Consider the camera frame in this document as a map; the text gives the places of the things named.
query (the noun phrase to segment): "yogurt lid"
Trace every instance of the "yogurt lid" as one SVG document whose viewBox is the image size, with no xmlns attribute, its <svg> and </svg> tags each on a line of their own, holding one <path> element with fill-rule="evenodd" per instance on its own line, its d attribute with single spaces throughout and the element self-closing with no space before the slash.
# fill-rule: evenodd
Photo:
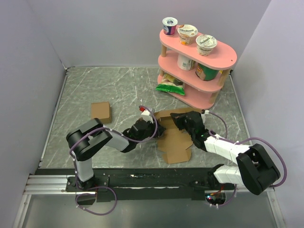
<svg viewBox="0 0 304 228">
<path fill-rule="evenodd" d="M 198 34 L 198 29 L 193 25 L 181 25 L 177 31 L 184 37 L 194 37 Z"/>
<path fill-rule="evenodd" d="M 168 18 L 164 18 L 162 20 L 162 23 L 166 26 L 175 26 L 177 25 L 177 20 L 175 18 L 168 17 Z"/>
<path fill-rule="evenodd" d="M 196 43 L 202 48 L 214 48 L 218 41 L 213 36 L 202 34 L 196 37 Z"/>
</svg>

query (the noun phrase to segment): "floor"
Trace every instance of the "floor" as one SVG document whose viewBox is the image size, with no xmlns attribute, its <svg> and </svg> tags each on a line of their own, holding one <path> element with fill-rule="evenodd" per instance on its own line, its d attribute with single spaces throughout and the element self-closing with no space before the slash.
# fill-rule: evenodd
<svg viewBox="0 0 304 228">
<path fill-rule="evenodd" d="M 67 71 L 67 80 L 47 143 L 42 168 L 73 168 L 68 154 L 66 135 L 70 130 L 90 120 L 91 103 L 110 101 L 112 123 L 107 126 L 119 131 L 130 127 L 139 118 L 138 105 L 153 107 L 156 111 L 188 107 L 170 94 L 155 90 L 158 67 L 74 67 Z M 242 115 L 228 78 L 214 106 L 210 109 L 222 116 L 228 125 L 228 138 L 247 138 Z M 224 135 L 223 123 L 207 116 L 206 127 Z M 216 154 L 192 146 L 190 161 L 166 164 L 156 142 L 137 145 L 129 153 L 120 153 L 104 147 L 93 157 L 94 168 L 175 168 L 213 167 L 232 162 Z"/>
</svg>

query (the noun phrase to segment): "cardboard box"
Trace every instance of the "cardboard box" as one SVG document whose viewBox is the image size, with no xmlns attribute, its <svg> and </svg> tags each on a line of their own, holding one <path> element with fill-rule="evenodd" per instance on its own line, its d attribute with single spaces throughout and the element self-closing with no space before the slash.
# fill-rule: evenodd
<svg viewBox="0 0 304 228">
<path fill-rule="evenodd" d="M 91 119 L 98 118 L 103 124 L 112 122 L 112 113 L 110 103 L 98 102 L 91 104 Z"/>
<path fill-rule="evenodd" d="M 191 146 L 193 144 L 190 135 L 186 131 L 180 131 L 174 124 L 170 113 L 186 113 L 190 111 L 201 112 L 197 108 L 178 108 L 155 113 L 159 123 L 166 128 L 164 136 L 157 139 L 157 147 L 165 152 L 162 158 L 167 164 L 187 162 L 191 158 Z"/>
</svg>

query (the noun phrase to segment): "pink shelf tier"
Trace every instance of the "pink shelf tier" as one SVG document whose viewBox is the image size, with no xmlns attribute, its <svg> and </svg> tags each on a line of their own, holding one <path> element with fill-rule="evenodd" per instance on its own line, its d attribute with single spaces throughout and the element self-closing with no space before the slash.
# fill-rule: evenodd
<svg viewBox="0 0 304 228">
<path fill-rule="evenodd" d="M 200 56 L 196 50 L 196 42 L 191 45 L 182 45 L 179 40 L 179 34 L 176 31 L 171 37 L 166 36 L 161 30 L 160 32 L 161 43 L 188 58 L 195 60 L 207 67 L 215 70 L 226 70 L 230 69 L 237 61 L 237 54 L 232 47 L 218 41 L 217 46 L 212 50 L 208 56 Z"/>
<path fill-rule="evenodd" d="M 157 77 L 158 84 L 161 81 L 162 81 L 162 76 L 158 75 Z M 180 99 L 181 101 L 185 102 L 186 104 L 194 108 L 209 109 L 214 105 L 209 103 L 211 94 L 203 93 L 187 84 L 185 84 L 184 90 L 186 94 L 185 96 L 175 93 L 169 93 L 169 94 Z"/>
<path fill-rule="evenodd" d="M 197 65 L 195 65 L 193 70 L 182 70 L 177 66 L 177 57 L 178 53 L 167 51 L 166 57 L 158 57 L 158 64 L 163 71 L 205 93 L 214 93 L 221 89 L 221 86 L 218 85 L 220 72 L 213 80 L 203 81 L 195 74 Z"/>
</svg>

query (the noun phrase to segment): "yogurt cup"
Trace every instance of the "yogurt cup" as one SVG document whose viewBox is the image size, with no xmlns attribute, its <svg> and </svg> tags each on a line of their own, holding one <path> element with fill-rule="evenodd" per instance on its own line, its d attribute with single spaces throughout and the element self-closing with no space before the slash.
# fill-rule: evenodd
<svg viewBox="0 0 304 228">
<path fill-rule="evenodd" d="M 179 54 L 177 58 L 177 65 L 182 70 L 192 70 L 194 68 L 195 61 Z"/>
<path fill-rule="evenodd" d="M 175 33 L 176 25 L 177 25 L 177 20 L 175 18 L 164 18 L 162 20 L 163 24 L 163 32 L 167 36 L 173 36 Z"/>
<path fill-rule="evenodd" d="M 196 44 L 198 53 L 201 56 L 208 56 L 218 44 L 218 41 L 213 36 L 202 34 L 196 37 Z"/>
<path fill-rule="evenodd" d="M 180 37 L 180 43 L 183 45 L 190 45 L 194 42 L 198 29 L 193 25 L 181 25 L 177 29 Z"/>
</svg>

